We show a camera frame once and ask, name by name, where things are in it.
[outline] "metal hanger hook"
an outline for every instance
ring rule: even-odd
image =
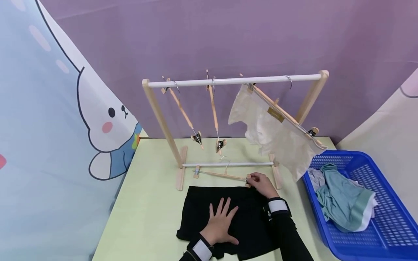
[[[225,167],[225,173],[227,172],[227,168],[228,168],[228,166],[230,165],[230,163],[231,163],[231,160],[229,159],[229,157],[228,156],[222,156],[221,157],[221,159],[219,160],[220,162],[222,161],[222,159],[223,158],[225,158],[225,157],[227,157],[228,158],[228,164],[226,165],[226,167]]]
[[[290,88],[289,88],[289,90],[292,89],[292,86],[293,86],[292,78],[290,78],[290,76],[285,75],[285,74],[282,74],[282,76],[286,76],[287,79],[289,79],[289,81],[290,81]]]
[[[178,89],[178,86],[177,86],[177,83],[176,83],[176,81],[173,81],[174,82],[174,84],[176,85],[176,87],[177,87],[177,91],[178,91],[178,93],[180,94],[180,90]]]
[[[213,96],[215,96],[215,76],[212,78]]]

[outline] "blue basket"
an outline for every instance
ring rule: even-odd
[[[325,151],[310,167],[335,164],[347,178],[376,192],[375,218],[363,232],[343,233],[325,222],[309,175],[303,176],[309,200],[324,244],[342,261],[418,260],[418,226],[373,160],[363,152]]]

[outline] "person's arm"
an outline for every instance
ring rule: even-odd
[[[195,240],[190,241],[180,261],[209,261],[216,243],[231,242],[238,245],[238,240],[228,234],[231,220],[238,210],[237,206],[227,215],[230,203],[231,199],[228,198],[224,206],[224,199],[221,198],[216,213],[213,212],[212,204],[209,205],[208,224]]]
[[[208,261],[212,257],[211,249],[211,245],[199,234],[199,237],[187,245],[180,261]]]
[[[289,206],[279,197],[270,179],[261,173],[252,173],[248,180],[260,194],[268,198],[268,206],[275,232],[280,240],[283,261],[313,261],[311,254],[296,231]]]

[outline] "light blue poster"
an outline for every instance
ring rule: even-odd
[[[41,3],[0,33],[0,260],[89,260],[142,128]]]

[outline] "teal clothing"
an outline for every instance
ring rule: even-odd
[[[332,219],[343,232],[363,231],[367,228],[373,210],[375,193],[355,186],[338,172],[334,164],[321,168],[326,185],[315,193],[326,221]]]

